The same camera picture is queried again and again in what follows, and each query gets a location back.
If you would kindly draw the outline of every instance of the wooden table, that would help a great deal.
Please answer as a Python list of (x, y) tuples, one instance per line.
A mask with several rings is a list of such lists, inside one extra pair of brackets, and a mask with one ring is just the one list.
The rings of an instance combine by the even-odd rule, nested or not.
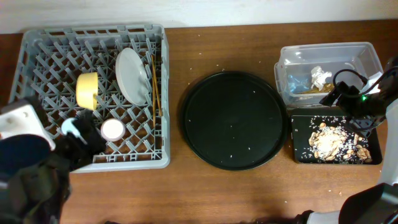
[[(184, 94), (207, 75), (253, 73), (275, 86), (274, 64), (288, 45), (371, 42), (381, 63), (398, 54), (398, 21), (321, 22), (167, 29), (170, 44), (171, 163), (159, 170), (72, 174), (62, 223), (237, 223), (339, 210), (376, 184), (379, 166), (305, 165), (287, 142), (257, 169), (230, 172), (199, 159), (177, 126)], [(0, 103), (7, 101), (22, 36), (0, 35)], [(382, 150), (387, 124), (378, 129)]]

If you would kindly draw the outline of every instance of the round tray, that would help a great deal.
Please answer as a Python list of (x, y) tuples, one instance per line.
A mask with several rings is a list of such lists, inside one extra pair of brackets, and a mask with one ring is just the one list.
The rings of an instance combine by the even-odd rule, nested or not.
[(287, 138), (282, 98), (267, 82), (244, 72), (217, 73), (195, 85), (180, 119), (192, 151), (225, 170), (265, 164)]

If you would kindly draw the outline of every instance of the rectangular black tray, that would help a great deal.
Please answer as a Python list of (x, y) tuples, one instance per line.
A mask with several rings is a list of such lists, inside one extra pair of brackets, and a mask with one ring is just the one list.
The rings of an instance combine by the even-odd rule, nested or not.
[[(310, 138), (313, 132), (318, 131), (318, 127), (313, 128), (314, 125), (311, 125), (311, 119), (314, 116), (317, 116), (314, 119), (315, 125), (319, 126), (321, 122), (326, 123), (327, 126), (344, 126), (341, 122), (343, 120), (344, 113), (339, 109), (333, 108), (299, 108), (291, 111), (290, 122), (292, 124), (292, 141), (293, 141), (293, 150), (294, 157), (296, 162), (299, 163), (312, 163), (312, 164), (361, 164), (359, 160), (353, 161), (323, 161), (321, 159), (316, 159), (313, 156), (313, 153), (309, 150), (311, 148), (308, 143), (308, 139)], [(382, 162), (382, 154), (380, 150), (379, 140), (377, 138), (376, 129), (373, 129), (370, 137), (368, 137), (368, 147), (372, 162), (363, 163), (366, 165), (377, 165)]]

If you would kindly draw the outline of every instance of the plastic bin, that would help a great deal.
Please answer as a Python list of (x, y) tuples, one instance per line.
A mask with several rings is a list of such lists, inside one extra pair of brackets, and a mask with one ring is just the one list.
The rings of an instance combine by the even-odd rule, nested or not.
[[(319, 101), (327, 93), (300, 94), (310, 89), (311, 70), (316, 66), (321, 66), (323, 71), (333, 75), (346, 68), (356, 70), (367, 78), (382, 72), (376, 51), (369, 42), (284, 47), (274, 71), (277, 90), (288, 109), (321, 106)], [(331, 83), (331, 78), (326, 79), (326, 82)], [(363, 86), (361, 80), (350, 72), (341, 73), (336, 81), (344, 81), (358, 89)]]
[[(149, 78), (154, 54), (162, 103), (155, 113), (152, 103), (130, 104), (120, 92), (114, 65), (122, 49), (134, 49), (146, 66)], [(76, 79), (81, 73), (98, 72), (98, 106), (94, 111), (98, 128), (109, 118), (121, 120), (126, 134), (107, 142), (105, 153), (95, 155), (93, 163), (75, 172), (154, 169), (170, 162), (169, 46), (160, 25), (72, 27), (30, 30), (24, 34), (10, 102), (36, 95), (51, 125), (45, 129), (59, 137), (62, 122), (78, 116), (84, 109), (76, 103)]]

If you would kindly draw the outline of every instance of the crumpled white paper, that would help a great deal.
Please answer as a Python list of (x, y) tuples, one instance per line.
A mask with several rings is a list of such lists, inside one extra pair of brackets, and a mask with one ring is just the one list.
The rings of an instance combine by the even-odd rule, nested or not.
[(324, 72), (322, 71), (321, 66), (316, 66), (311, 70), (311, 76), (312, 76), (311, 88), (313, 88), (313, 86), (315, 85), (319, 89), (319, 91), (321, 91), (323, 89), (324, 84), (326, 84), (326, 79), (328, 77), (331, 77), (331, 72)]
[[(362, 90), (359, 93), (363, 93), (366, 90), (368, 90), (382, 75), (381, 72), (377, 72), (376, 74), (372, 75), (371, 77), (369, 77), (368, 83), (362, 88)], [(380, 92), (379, 90), (379, 84), (377, 84), (368, 94), (372, 94), (372, 93), (378, 93)]]

